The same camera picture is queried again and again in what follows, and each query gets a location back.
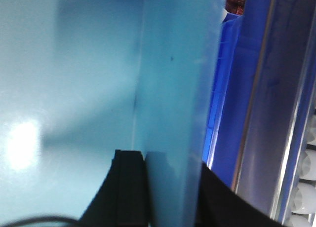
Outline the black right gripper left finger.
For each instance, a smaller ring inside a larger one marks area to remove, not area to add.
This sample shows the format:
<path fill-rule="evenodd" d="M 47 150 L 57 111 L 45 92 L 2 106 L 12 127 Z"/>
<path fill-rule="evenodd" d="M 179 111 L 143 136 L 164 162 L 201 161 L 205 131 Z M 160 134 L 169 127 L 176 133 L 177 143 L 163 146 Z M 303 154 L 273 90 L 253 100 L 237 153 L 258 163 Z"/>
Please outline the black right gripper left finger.
<path fill-rule="evenodd" d="M 148 195 L 141 152 L 116 150 L 106 178 L 80 221 L 88 227 L 147 227 Z"/>

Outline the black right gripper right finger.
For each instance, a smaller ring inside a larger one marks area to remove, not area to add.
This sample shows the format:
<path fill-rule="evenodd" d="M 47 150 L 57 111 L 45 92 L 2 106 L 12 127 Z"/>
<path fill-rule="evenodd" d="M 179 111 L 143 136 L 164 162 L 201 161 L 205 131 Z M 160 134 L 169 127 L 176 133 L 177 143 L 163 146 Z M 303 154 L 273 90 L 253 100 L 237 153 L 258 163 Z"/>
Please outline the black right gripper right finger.
<path fill-rule="evenodd" d="M 201 165 L 197 227 L 280 227 L 230 190 L 207 165 Z"/>

